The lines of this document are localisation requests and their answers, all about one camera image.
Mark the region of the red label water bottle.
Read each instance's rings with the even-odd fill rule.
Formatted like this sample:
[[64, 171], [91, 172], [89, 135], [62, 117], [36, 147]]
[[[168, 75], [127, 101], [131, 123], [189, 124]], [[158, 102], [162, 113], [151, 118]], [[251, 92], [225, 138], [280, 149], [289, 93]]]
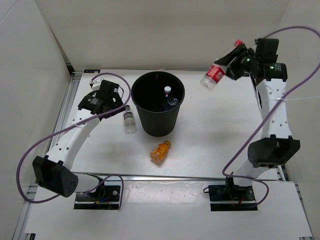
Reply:
[[[243, 46], [244, 42], [241, 40], [236, 40], [234, 43], [234, 46]], [[230, 67], [231, 63], [228, 66], [221, 66], [217, 64], [211, 65], [207, 73], [202, 77], [200, 84], [207, 90], [212, 90], [216, 87], [216, 85], [219, 83], [219, 81], [226, 75], [228, 67]]]

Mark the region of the black cap clear bottle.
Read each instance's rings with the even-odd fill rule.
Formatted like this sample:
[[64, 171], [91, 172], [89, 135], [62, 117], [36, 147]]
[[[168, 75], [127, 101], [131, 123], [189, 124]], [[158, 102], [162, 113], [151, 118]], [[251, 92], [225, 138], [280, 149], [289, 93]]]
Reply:
[[124, 120], [124, 130], [127, 134], [133, 134], [136, 132], [136, 121], [134, 117], [134, 112], [129, 105], [125, 106], [125, 111], [123, 113]]

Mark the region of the orange juice bottle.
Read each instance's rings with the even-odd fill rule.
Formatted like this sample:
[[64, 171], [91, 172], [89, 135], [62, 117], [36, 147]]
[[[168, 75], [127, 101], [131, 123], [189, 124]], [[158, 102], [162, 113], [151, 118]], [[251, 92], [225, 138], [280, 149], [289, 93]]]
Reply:
[[153, 151], [150, 152], [149, 156], [153, 163], [159, 165], [167, 157], [168, 152], [172, 144], [170, 141], [165, 140], [160, 143]]

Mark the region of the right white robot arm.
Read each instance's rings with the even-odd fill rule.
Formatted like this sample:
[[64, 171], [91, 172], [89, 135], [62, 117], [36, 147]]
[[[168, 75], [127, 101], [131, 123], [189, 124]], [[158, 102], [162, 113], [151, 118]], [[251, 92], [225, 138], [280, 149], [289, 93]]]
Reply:
[[301, 147], [288, 124], [284, 100], [287, 67], [277, 62], [278, 45], [278, 39], [259, 38], [252, 49], [238, 41], [234, 50], [215, 61], [226, 67], [227, 77], [233, 80], [249, 74], [262, 117], [261, 138], [249, 144], [247, 160], [225, 179], [224, 193], [230, 200], [246, 193], [264, 172], [285, 164]]

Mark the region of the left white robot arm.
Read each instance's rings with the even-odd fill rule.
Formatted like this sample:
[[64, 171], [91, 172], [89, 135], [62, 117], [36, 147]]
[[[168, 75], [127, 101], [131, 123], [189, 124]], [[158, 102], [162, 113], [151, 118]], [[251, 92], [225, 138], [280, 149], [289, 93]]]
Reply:
[[72, 121], [75, 127], [64, 132], [44, 157], [33, 160], [36, 183], [60, 196], [71, 196], [79, 183], [78, 176], [71, 172], [79, 150], [102, 119], [125, 110], [122, 105], [119, 85], [102, 80], [77, 106]]

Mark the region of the blue label bottle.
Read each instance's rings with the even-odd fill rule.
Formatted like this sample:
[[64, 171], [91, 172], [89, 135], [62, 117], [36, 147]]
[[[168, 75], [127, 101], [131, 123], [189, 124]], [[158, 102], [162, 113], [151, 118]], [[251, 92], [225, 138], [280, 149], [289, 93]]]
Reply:
[[172, 88], [170, 86], [164, 87], [164, 95], [162, 99], [162, 110], [164, 112], [173, 109], [179, 104], [179, 100], [172, 95]]

